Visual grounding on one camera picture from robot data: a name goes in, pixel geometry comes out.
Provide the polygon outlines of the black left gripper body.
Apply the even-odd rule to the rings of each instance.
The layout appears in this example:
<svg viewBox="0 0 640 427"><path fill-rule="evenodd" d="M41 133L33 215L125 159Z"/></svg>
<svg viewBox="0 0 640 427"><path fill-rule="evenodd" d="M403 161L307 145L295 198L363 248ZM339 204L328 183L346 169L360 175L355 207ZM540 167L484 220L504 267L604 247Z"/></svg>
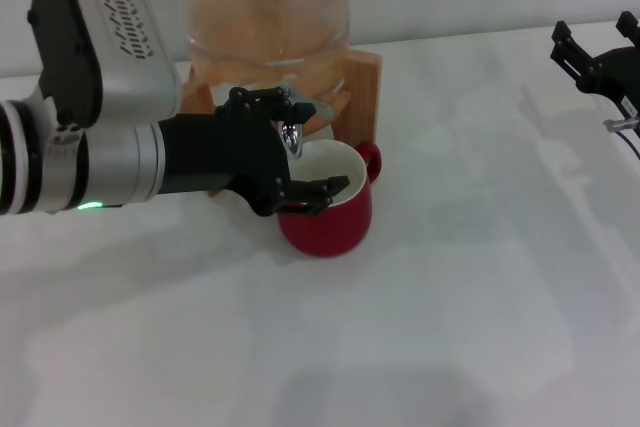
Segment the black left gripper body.
<svg viewBox="0 0 640 427"><path fill-rule="evenodd" d="M160 195L228 190L261 217L270 216L290 179L272 121L220 114L179 114L159 123L165 150Z"/></svg>

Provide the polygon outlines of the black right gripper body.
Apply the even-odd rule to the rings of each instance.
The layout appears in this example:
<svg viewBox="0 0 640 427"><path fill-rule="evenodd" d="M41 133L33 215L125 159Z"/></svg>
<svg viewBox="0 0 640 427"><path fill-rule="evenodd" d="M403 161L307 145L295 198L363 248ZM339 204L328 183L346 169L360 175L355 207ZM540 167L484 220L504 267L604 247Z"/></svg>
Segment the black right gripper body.
<svg viewBox="0 0 640 427"><path fill-rule="evenodd" d="M578 90L609 99L639 133L639 49L622 47L596 57L587 55L577 70Z"/></svg>

